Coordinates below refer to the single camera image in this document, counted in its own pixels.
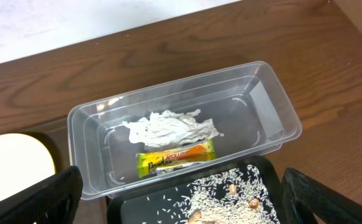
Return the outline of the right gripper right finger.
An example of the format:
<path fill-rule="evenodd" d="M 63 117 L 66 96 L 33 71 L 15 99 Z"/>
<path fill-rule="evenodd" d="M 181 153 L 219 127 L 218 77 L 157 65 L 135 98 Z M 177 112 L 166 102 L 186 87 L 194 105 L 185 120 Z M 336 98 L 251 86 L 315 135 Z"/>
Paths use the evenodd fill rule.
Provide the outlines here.
<path fill-rule="evenodd" d="M 296 169 L 285 170 L 282 188 L 287 223 L 362 224 L 362 205 Z"/>

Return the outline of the yellow round plate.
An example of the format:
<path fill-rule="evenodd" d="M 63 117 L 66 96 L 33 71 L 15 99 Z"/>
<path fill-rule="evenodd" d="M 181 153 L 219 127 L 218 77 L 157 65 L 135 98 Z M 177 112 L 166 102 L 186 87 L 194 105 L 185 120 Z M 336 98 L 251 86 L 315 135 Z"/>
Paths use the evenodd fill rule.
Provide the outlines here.
<path fill-rule="evenodd" d="M 55 173 L 54 160 L 42 142 L 26 134 L 0 135 L 0 201 Z"/>

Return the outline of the white tissue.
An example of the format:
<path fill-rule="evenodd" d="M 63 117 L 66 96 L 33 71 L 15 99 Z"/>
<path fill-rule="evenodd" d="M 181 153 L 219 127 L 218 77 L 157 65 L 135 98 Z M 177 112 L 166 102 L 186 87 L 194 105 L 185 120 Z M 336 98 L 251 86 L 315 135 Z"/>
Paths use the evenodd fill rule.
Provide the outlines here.
<path fill-rule="evenodd" d="M 223 137 L 211 118 L 202 122 L 196 120 L 201 113 L 196 109 L 188 113 L 175 113 L 166 110 L 162 113 L 152 112 L 135 122 L 122 122 L 129 129 L 129 141 L 144 144 L 148 152 L 164 151 L 192 144 L 205 139 Z"/>

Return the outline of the spilled rice pile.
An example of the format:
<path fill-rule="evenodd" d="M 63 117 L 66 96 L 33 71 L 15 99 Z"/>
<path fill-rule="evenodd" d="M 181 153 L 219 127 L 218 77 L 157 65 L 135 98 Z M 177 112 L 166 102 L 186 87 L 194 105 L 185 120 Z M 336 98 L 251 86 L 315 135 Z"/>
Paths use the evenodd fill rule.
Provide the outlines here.
<path fill-rule="evenodd" d="M 142 223 L 279 224 L 257 166 L 248 164 L 141 198 Z"/>

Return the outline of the black waste tray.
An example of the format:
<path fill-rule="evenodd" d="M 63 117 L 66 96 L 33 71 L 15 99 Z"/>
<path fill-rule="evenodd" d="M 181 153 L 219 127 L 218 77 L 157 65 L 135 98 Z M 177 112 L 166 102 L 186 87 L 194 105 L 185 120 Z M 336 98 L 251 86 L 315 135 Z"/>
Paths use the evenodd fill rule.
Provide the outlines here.
<path fill-rule="evenodd" d="M 128 192 L 108 206 L 109 223 L 286 223 L 273 165 L 253 156 Z"/>

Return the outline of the clear plastic bin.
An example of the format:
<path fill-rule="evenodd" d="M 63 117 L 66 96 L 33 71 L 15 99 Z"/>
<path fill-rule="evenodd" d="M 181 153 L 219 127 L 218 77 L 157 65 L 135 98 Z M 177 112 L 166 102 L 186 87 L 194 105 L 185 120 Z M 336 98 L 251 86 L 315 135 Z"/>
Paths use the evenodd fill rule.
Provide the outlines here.
<path fill-rule="evenodd" d="M 82 199 L 118 195 L 298 138 L 302 124 L 272 67 L 252 62 L 74 107 L 70 163 Z"/>

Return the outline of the green orange snack wrapper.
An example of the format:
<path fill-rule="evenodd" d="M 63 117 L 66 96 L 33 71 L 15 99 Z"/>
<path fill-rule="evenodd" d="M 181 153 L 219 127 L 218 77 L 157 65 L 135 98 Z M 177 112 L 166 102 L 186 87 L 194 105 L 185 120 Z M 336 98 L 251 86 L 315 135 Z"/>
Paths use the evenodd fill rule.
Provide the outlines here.
<path fill-rule="evenodd" d="M 216 159 L 212 139 L 165 151 L 139 153 L 136 155 L 138 177 L 142 178 L 157 172 L 171 172 L 195 163 Z"/>

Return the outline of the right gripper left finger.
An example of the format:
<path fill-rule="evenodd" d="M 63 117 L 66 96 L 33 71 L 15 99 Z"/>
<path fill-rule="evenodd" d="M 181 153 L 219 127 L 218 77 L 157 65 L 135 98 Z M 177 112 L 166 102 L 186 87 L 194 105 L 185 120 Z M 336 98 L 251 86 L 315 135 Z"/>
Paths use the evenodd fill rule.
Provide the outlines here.
<path fill-rule="evenodd" d="M 79 168 L 70 166 L 0 201 L 0 223 L 72 223 L 82 189 Z"/>

